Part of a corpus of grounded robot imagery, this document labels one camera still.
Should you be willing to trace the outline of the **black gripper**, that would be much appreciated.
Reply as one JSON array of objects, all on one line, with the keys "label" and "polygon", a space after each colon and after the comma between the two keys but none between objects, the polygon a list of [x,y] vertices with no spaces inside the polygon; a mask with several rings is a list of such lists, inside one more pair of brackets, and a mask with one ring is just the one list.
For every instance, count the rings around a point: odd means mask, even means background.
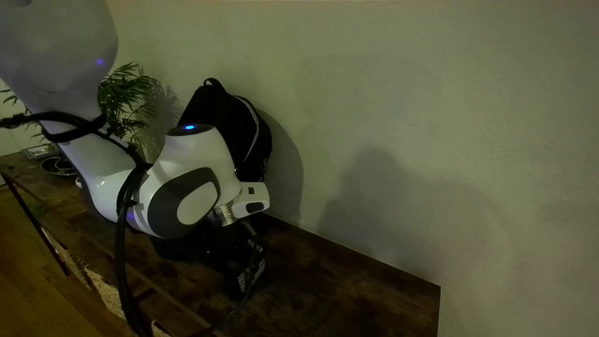
[{"label": "black gripper", "polygon": [[262,248],[257,231],[249,223],[234,223],[229,227],[210,227],[203,235],[203,259],[227,276],[238,276],[242,261],[253,248]]}]

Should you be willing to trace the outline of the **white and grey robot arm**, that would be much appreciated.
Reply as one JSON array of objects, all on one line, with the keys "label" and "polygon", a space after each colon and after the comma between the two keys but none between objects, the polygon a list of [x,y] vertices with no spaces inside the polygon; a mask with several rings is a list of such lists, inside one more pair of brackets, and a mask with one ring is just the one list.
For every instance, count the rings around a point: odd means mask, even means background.
[{"label": "white and grey robot arm", "polygon": [[206,220],[229,227],[268,210],[268,186],[238,176],[212,124],[173,128],[154,163],[109,132],[100,88],[116,55],[105,0],[0,0],[0,79],[27,107],[2,126],[38,124],[83,176],[94,210],[152,238],[178,240]]}]

